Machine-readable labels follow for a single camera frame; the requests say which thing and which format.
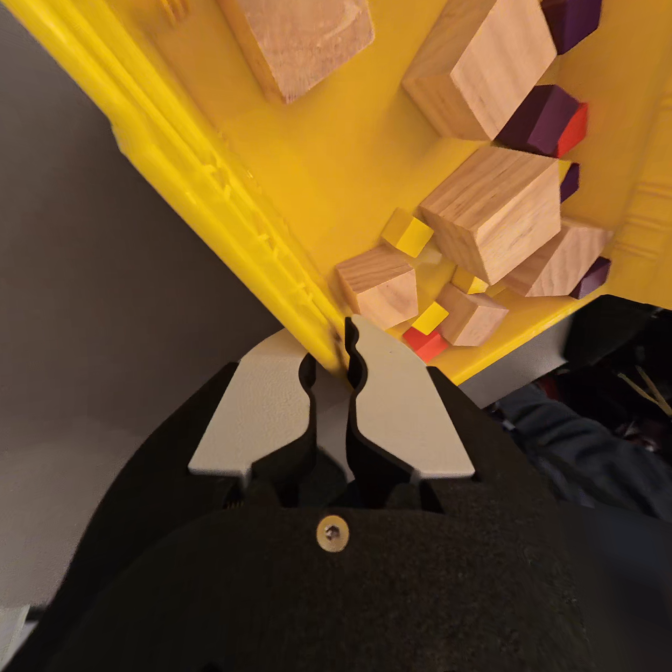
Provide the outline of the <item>grey mat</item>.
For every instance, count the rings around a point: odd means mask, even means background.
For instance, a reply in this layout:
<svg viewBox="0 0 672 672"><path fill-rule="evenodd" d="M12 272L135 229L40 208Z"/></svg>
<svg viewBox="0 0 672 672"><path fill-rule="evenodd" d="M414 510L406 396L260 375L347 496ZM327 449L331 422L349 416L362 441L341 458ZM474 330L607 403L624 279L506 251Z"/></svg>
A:
<svg viewBox="0 0 672 672"><path fill-rule="evenodd" d="M1 605L44 605L151 432L281 328L1 8Z"/></svg>

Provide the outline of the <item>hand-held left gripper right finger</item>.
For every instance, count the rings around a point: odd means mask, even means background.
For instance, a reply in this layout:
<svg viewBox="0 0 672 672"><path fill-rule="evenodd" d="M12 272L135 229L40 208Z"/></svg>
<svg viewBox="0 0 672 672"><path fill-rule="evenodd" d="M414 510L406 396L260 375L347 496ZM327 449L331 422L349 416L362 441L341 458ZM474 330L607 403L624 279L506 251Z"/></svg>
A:
<svg viewBox="0 0 672 672"><path fill-rule="evenodd" d="M346 319L352 387L347 455L390 483L463 479L475 467L423 360L361 315Z"/></svg>

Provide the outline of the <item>pile of coloured wooden cubes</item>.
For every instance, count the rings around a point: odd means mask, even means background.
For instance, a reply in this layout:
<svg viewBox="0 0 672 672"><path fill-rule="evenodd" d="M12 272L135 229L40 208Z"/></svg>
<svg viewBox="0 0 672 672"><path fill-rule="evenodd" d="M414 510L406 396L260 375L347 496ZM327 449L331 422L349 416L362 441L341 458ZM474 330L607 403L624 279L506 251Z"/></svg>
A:
<svg viewBox="0 0 672 672"><path fill-rule="evenodd" d="M416 301L441 300L448 268L494 285L540 250L561 226L556 159L501 148L487 135L442 136L421 102L456 89L448 51L466 91L506 89L533 45L549 41L538 1L365 1L374 38L335 74L297 101L262 93L219 1L222 36L218 130L242 159L238 193L246 247L226 264L315 356L340 360L336 334L364 301L369 319L402 298L399 272L381 289L358 287L388 257L409 254L382 238L395 214L422 217L443 256L438 270L415 272Z"/></svg>

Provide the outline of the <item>person's jeans leg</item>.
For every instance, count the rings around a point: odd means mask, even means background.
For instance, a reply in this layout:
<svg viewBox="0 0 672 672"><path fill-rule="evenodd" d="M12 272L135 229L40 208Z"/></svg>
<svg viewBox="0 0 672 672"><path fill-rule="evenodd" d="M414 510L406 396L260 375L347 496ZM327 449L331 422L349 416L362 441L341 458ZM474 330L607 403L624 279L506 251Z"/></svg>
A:
<svg viewBox="0 0 672 672"><path fill-rule="evenodd" d="M671 522L671 467L529 384L501 398L504 427L561 500Z"/></svg>

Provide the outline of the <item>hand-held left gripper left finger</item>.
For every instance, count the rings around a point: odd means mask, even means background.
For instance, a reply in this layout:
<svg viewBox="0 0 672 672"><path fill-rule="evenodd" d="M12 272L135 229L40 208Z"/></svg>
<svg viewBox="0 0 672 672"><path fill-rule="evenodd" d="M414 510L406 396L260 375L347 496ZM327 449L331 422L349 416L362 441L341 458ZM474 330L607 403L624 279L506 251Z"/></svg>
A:
<svg viewBox="0 0 672 672"><path fill-rule="evenodd" d="M286 483L310 470L316 452L315 364L287 330L252 348L234 367L189 472Z"/></svg>

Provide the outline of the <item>yellow plastic box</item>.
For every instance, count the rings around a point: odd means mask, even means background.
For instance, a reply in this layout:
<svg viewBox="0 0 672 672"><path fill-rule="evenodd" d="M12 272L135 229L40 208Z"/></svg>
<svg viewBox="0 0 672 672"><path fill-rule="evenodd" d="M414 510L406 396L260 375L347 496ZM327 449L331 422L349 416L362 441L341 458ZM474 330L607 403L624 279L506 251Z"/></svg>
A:
<svg viewBox="0 0 672 672"><path fill-rule="evenodd" d="M5 1L107 116L120 151L330 372L348 312L335 264L373 247L479 144L442 139L400 80L445 1L371 1L376 37L290 105L267 100L216 1ZM603 295L671 309L671 2L604 1L548 80L589 103L569 216L616 232L583 300L497 298L479 348L434 359L462 383Z"/></svg>

